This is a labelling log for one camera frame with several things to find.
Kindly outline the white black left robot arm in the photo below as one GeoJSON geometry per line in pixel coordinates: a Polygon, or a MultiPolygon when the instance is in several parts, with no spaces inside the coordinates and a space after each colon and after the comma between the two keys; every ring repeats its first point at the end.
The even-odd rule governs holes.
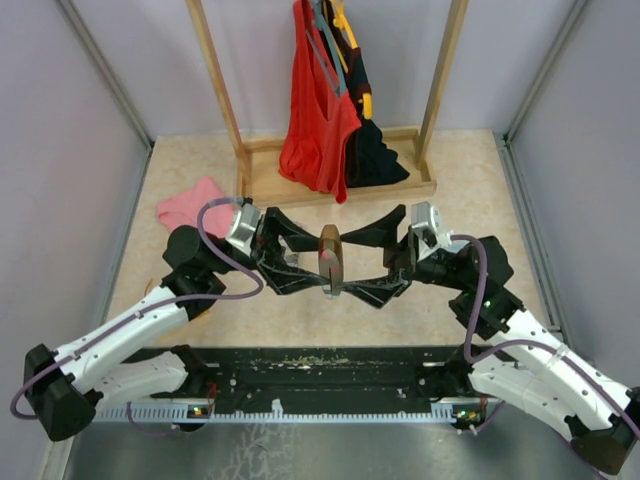
{"type": "Polygon", "coordinates": [[[170,234],[163,253],[170,273],[128,310],[56,349],[40,344],[26,354],[23,387],[16,396],[27,400],[30,419],[40,423],[50,440],[69,439],[98,413],[142,397],[201,394],[208,384],[207,366],[187,345],[149,360],[128,359],[215,302],[251,298],[265,287],[288,295],[326,285],[325,278],[285,261],[285,247],[313,252],[321,241],[277,207],[260,211],[244,203],[223,236],[206,232],[207,213],[234,202],[210,201],[195,225],[182,225],[170,234]]]}

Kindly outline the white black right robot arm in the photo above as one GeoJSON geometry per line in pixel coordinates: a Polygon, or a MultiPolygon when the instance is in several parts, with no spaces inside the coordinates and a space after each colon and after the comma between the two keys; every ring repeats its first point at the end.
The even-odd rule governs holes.
{"type": "Polygon", "coordinates": [[[345,287],[374,306],[415,282],[458,291],[449,307],[465,339],[461,361],[446,372],[454,393],[476,391],[512,405],[554,430],[592,468],[621,471],[639,441],[639,390],[580,357],[506,288],[513,270],[496,237],[449,231],[439,210],[423,202],[400,205],[341,240],[384,250],[386,276],[345,287]]]}

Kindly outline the brown plaid glasses case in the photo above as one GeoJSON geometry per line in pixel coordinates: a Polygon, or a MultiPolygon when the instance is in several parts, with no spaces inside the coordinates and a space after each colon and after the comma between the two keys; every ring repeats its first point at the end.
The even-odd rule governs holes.
{"type": "Polygon", "coordinates": [[[324,294],[330,299],[337,298],[344,282],[344,262],[340,233],[334,224],[325,225],[321,231],[318,267],[319,274],[328,281],[322,286],[324,294]]]}

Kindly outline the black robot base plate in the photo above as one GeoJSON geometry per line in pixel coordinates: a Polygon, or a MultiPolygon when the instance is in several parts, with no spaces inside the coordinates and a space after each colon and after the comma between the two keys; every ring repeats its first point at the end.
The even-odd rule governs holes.
{"type": "Polygon", "coordinates": [[[201,348],[193,387],[157,399],[211,401],[216,414],[359,417],[425,414],[439,404],[483,407],[457,346],[201,348]]]}

